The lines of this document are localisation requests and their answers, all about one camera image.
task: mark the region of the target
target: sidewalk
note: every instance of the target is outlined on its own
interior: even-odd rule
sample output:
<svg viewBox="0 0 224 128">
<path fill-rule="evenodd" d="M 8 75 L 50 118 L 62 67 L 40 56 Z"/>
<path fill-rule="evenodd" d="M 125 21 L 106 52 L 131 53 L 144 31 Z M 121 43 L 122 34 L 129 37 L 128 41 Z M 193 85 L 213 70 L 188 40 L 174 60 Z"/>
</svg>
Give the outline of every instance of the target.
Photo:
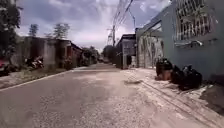
<svg viewBox="0 0 224 128">
<path fill-rule="evenodd" d="M 201 99 L 201 95 L 205 92 L 206 88 L 191 92 L 180 92 L 174 84 L 166 81 L 155 81 L 155 70 L 131 69 L 124 70 L 123 72 L 130 80 L 142 80 L 143 82 L 139 86 L 144 86 L 150 91 L 155 92 L 158 97 L 195 117 L 195 119 L 206 123 L 208 126 L 220 128 L 224 126 L 223 109 L 216 105 L 213 108 L 209 108 L 207 106 L 211 106 L 211 103 Z"/>
</svg>

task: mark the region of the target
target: vegetation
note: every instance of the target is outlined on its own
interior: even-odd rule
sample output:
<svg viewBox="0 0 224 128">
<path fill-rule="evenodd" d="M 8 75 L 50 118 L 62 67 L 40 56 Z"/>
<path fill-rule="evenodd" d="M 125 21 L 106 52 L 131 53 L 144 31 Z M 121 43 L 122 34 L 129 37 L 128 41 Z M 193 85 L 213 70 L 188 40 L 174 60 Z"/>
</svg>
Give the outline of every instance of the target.
<svg viewBox="0 0 224 128">
<path fill-rule="evenodd" d="M 36 37 L 37 31 L 38 31 L 38 25 L 37 24 L 31 24 L 30 25 L 29 36 Z"/>
<path fill-rule="evenodd" d="M 110 62 L 114 61 L 116 55 L 116 49 L 112 45 L 107 45 L 103 49 L 103 56 L 106 57 Z"/>
<path fill-rule="evenodd" d="M 84 66 L 89 66 L 91 64 L 96 64 L 99 59 L 99 52 L 91 46 L 90 48 L 82 48 L 83 50 L 83 62 Z"/>
<path fill-rule="evenodd" d="M 0 1 L 0 58 L 10 58 L 15 50 L 16 32 L 20 25 L 20 10 L 10 0 Z"/>
<path fill-rule="evenodd" d="M 55 39 L 66 39 L 68 36 L 69 25 L 66 23 L 58 23 L 54 28 L 54 38 Z"/>
</svg>

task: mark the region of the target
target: trash pile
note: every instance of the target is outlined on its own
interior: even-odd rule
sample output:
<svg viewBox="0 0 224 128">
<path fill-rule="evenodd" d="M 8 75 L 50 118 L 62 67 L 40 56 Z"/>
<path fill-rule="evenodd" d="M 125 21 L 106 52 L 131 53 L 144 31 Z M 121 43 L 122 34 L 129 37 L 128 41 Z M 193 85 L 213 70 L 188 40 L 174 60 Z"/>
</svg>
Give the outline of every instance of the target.
<svg viewBox="0 0 224 128">
<path fill-rule="evenodd" d="M 39 56 L 37 58 L 29 58 L 25 60 L 25 63 L 32 70 L 43 68 L 43 57 Z"/>
<path fill-rule="evenodd" d="M 156 62 L 156 73 L 157 80 L 167 80 L 178 84 L 178 88 L 182 91 L 197 89 L 202 84 L 202 75 L 191 65 L 181 70 L 166 58 L 161 58 Z"/>
</svg>

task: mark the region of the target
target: pole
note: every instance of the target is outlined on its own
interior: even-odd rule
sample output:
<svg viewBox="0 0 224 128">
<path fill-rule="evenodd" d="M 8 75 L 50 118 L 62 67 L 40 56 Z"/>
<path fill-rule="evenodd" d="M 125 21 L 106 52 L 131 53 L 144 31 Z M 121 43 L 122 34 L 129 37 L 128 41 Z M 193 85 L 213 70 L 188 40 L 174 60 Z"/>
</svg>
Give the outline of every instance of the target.
<svg viewBox="0 0 224 128">
<path fill-rule="evenodd" d="M 113 29 L 112 29 L 112 36 L 113 36 L 113 46 L 115 46 L 115 25 L 113 25 Z"/>
</svg>

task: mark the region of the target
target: window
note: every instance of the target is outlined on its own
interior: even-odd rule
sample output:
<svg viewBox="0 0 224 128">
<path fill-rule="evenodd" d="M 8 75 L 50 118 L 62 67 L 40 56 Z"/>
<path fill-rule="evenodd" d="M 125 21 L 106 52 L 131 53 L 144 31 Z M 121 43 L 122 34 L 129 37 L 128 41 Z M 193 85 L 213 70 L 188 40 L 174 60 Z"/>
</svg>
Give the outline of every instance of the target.
<svg viewBox="0 0 224 128">
<path fill-rule="evenodd" d="M 204 0 L 177 1 L 177 32 L 176 40 L 188 40 L 203 36 L 211 31 L 211 18 L 203 11 Z"/>
</svg>

